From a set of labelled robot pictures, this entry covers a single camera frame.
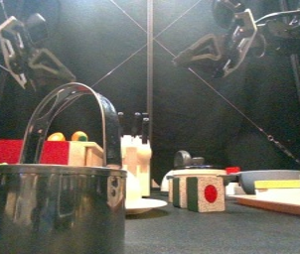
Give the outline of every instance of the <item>table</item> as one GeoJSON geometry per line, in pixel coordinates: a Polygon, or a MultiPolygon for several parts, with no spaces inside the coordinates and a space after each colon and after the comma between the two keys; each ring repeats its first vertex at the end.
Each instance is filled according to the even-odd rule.
{"type": "MultiPolygon", "coordinates": [[[[151,198],[166,200],[158,191],[151,198]]],[[[300,216],[225,200],[225,211],[196,213],[168,203],[127,215],[124,254],[300,254],[300,216]]]]}

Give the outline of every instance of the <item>red circle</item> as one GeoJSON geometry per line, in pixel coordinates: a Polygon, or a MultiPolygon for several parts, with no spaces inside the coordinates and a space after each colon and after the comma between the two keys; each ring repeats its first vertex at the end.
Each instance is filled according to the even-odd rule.
{"type": "Polygon", "coordinates": [[[218,190],[213,185],[204,187],[204,199],[207,202],[215,202],[218,198],[218,190]]]}

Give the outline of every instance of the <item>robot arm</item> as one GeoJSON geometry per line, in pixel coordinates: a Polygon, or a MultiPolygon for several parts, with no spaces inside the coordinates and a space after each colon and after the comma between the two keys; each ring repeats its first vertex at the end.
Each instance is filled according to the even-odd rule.
{"type": "Polygon", "coordinates": [[[218,19],[227,32],[221,36],[204,35],[199,38],[172,59],[174,66],[195,66],[211,77],[223,77],[238,68],[249,52],[257,57],[300,52],[300,10],[273,13],[253,21],[250,10],[241,11],[243,7],[235,2],[214,2],[226,6],[226,12],[214,7],[215,18],[221,14],[229,16],[229,10],[233,12],[230,18],[218,19]],[[286,16],[294,17],[290,24],[278,20],[286,16]]]}
{"type": "Polygon", "coordinates": [[[25,24],[9,17],[0,25],[0,47],[5,66],[22,88],[38,85],[37,79],[50,78],[65,83],[75,76],[48,49],[38,42],[48,36],[45,20],[34,14],[25,24]]]}

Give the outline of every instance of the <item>black backdrop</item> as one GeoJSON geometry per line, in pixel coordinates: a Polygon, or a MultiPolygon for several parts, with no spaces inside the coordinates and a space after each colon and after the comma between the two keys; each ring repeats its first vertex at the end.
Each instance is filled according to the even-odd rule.
{"type": "MultiPolygon", "coordinates": [[[[278,1],[246,1],[254,19],[278,11],[278,1]]],[[[25,20],[38,12],[49,28],[44,47],[52,50],[76,81],[101,93],[125,115],[147,110],[147,1],[5,1],[9,15],[25,20]]],[[[4,21],[0,9],[0,23],[4,21]]],[[[174,67],[175,56],[200,36],[223,33],[215,25],[210,0],[154,1],[154,87],[151,174],[159,183],[172,168],[174,154],[186,150],[208,164],[243,170],[298,169],[235,107],[300,158],[300,103],[287,57],[246,58],[226,78],[210,79],[174,67]]],[[[22,138],[33,109],[55,88],[37,91],[0,82],[0,138],[22,138]]],[[[69,137],[75,130],[100,142],[100,122],[89,98],[81,98],[55,119],[49,132],[69,137]]]]}

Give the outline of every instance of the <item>gray bowl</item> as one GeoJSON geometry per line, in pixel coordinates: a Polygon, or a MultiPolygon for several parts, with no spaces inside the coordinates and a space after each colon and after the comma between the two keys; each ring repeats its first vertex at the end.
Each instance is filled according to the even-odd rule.
{"type": "Polygon", "coordinates": [[[238,183],[246,194],[254,194],[254,181],[266,180],[300,180],[300,171],[293,170],[263,170],[243,171],[237,173],[238,183]]]}

